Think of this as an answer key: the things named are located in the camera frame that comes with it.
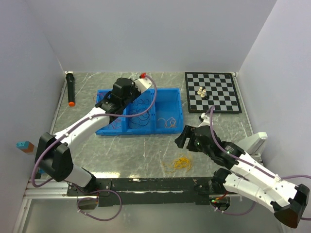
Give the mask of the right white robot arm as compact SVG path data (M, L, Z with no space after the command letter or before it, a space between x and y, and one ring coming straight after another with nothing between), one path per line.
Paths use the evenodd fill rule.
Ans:
M179 148L204 153L221 166L212 181L216 193L227 191L253 200L290 228L297 228L303 219L309 188L280 178L236 144L222 141L210 126L187 125L174 142Z

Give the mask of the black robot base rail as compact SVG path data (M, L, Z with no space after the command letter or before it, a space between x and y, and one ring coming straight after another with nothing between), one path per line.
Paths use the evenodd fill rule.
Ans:
M221 184L211 177L173 177L173 178L112 178L97 179L92 188L70 185L69 197L95 197L100 207L118 205L121 197L123 205L130 204L175 204L195 203L209 205L212 197L225 194Z

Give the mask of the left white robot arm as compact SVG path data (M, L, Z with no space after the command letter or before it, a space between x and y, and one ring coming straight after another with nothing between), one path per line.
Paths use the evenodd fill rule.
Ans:
M94 193L96 177L73 163L72 151L100 128L119 117L126 117L123 113L125 108L151 87L156 87L156 84L146 74L141 74L136 80L118 78L112 90L80 120L55 134L44 133L37 146L31 174L32 185L39 186L35 182L35 175L37 169L41 168L52 180L73 183L85 195Z

